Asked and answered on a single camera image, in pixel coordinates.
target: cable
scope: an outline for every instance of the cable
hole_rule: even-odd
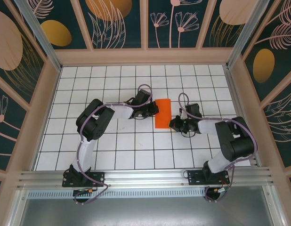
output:
[[[152,88],[151,88],[149,85],[147,85],[147,84],[142,84],[142,85],[140,85],[140,86],[138,87],[137,90],[139,91],[139,90],[140,90],[140,87],[142,87],[142,86],[147,86],[147,87],[150,89],[150,97],[149,97],[148,100],[147,100],[146,102],[144,102],[143,104],[141,104],[141,105],[128,105],[128,104],[125,104],[125,103],[121,103],[121,104],[119,104],[119,103],[115,103],[115,104],[104,104],[104,105],[99,106],[97,109],[95,109],[95,110],[94,110],[94,111],[93,111],[93,112],[92,112],[92,113],[87,117],[87,119],[84,121],[84,123],[82,124],[81,129],[80,129],[81,141],[80,141],[80,143],[79,143],[78,150],[77,150],[77,152],[76,152],[76,161],[77,161],[77,164],[78,164],[79,170],[80,170],[81,174],[84,175],[85,178],[91,180],[92,182],[94,182],[94,183],[96,183],[96,184],[100,184],[100,185],[106,186],[106,188],[105,188],[103,191],[101,191],[100,193],[98,193],[94,198],[92,198],[92,199],[88,199],[88,200],[85,201],[85,202],[78,202],[78,201],[76,200],[76,197],[77,197],[77,195],[76,195],[76,196],[74,197],[74,201],[75,201],[76,204],[84,205],[84,204],[88,204],[88,203],[93,202],[93,201],[94,201],[95,199],[97,199],[97,198],[98,198],[102,193],[104,193],[104,192],[108,189],[108,187],[109,187],[109,185],[107,185],[107,184],[105,184],[105,183],[103,183],[103,182],[100,182],[100,181],[94,180],[94,179],[92,179],[91,177],[89,177],[89,176],[88,176],[88,175],[83,171],[83,169],[81,168],[81,164],[80,164],[80,158],[79,158],[79,156],[80,156],[81,145],[82,145],[82,142],[83,142],[83,140],[84,140],[84,138],[83,138],[83,129],[84,129],[85,125],[87,124],[88,120],[89,120],[89,119],[94,115],[94,113],[96,113],[97,111],[99,111],[99,110],[100,110],[101,108],[103,108],[103,107],[126,106],[126,107],[132,107],[132,108],[134,108],[134,107],[142,107],[142,106],[146,105],[148,102],[151,101],[151,99],[152,99],[152,97],[153,97]]]

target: white grid floor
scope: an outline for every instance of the white grid floor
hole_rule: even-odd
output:
[[[179,114],[178,95],[184,91],[204,116],[235,117],[221,65],[64,67],[35,170],[69,168],[79,143],[75,121],[85,107],[95,98],[127,101],[140,84],[151,85],[154,100],[171,99],[172,116]],[[155,129],[155,117],[112,120],[94,149],[92,170],[197,168],[219,151],[216,136],[185,138],[172,129]]]

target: black grid line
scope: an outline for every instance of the black grid line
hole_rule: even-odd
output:
[[[76,68],[75,77],[74,77],[74,82],[73,82],[73,88],[74,88],[74,83],[75,83],[75,78],[76,78],[76,73],[77,73],[77,71],[78,71],[78,68]],[[68,115],[68,112],[69,112],[69,107],[70,107],[70,102],[71,102],[72,93],[73,93],[73,91],[71,92],[71,95],[70,95],[69,105],[68,105],[68,110],[67,110],[67,115]],[[60,156],[60,152],[61,152],[61,146],[62,146],[62,141],[63,141],[64,131],[65,131],[65,127],[66,127],[66,122],[67,122],[67,119],[65,120],[65,124],[64,124],[64,129],[63,129],[63,134],[62,134],[62,138],[61,138],[60,148],[59,148],[59,152],[58,152],[58,154],[57,154],[57,162],[56,162],[55,170],[57,169],[57,163],[58,163],[58,161],[59,161],[59,156]]]

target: enclosure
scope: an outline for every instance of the enclosure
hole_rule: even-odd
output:
[[[90,159],[109,187],[92,204],[62,187],[80,114],[142,84],[170,119],[182,92],[202,117],[245,119],[258,152],[228,170],[224,200],[185,177],[221,153],[218,136],[184,137],[157,115],[110,121]],[[0,0],[0,225],[36,220],[291,225],[291,0]]]

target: leaf illustration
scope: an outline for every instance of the leaf illustration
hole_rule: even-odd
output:
[[[281,13],[279,14],[279,19],[283,24],[291,24],[291,0],[284,1]]]
[[[287,47],[291,45],[291,24],[290,25],[281,24],[277,26],[273,30],[270,38],[267,39],[269,39],[270,46],[272,48],[288,49]]]
[[[45,19],[54,6],[52,0],[27,0],[36,18]]]
[[[97,4],[93,0],[89,2],[92,10],[98,15],[98,17],[93,17],[89,13],[93,24],[92,43],[94,47],[122,48],[126,40],[126,28],[120,10],[115,9],[112,2],[110,2],[111,10],[103,0],[98,0]]]

